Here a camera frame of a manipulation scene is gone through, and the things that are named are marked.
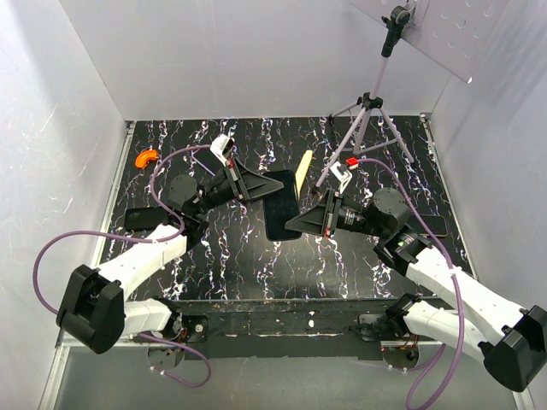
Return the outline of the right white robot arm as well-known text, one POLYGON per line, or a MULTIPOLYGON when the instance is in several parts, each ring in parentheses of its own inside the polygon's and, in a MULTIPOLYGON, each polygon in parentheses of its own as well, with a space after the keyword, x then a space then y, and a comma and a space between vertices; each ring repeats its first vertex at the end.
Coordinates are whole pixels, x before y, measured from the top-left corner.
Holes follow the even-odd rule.
POLYGON ((489 290, 460 268, 448 267, 443 254, 408 223, 403 195, 384 188, 362 208, 329 190, 310 210, 286 222, 287 229, 321 237, 336 230, 379 241, 377 256, 392 270, 427 288, 464 318, 446 313, 418 296, 406 295, 385 311, 396 339, 411 334, 435 339, 483 363, 503 387, 524 391, 546 365, 546 311, 524 308, 489 290))

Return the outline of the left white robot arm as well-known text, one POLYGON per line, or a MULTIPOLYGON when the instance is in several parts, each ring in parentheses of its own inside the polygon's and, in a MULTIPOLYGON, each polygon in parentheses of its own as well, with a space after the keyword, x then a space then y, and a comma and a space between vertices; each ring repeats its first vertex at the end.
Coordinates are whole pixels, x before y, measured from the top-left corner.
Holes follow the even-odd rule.
POLYGON ((137 208, 137 226, 152 230, 142 243, 97 267, 75 268, 56 324, 96 354, 121 337, 150 332, 165 342, 182 331, 182 313, 164 298, 132 302, 130 295, 169 262, 194 248, 207 231, 206 213, 232 200, 260 201, 283 190, 282 182, 228 161, 206 185, 181 174, 168 190, 168 207, 137 208))

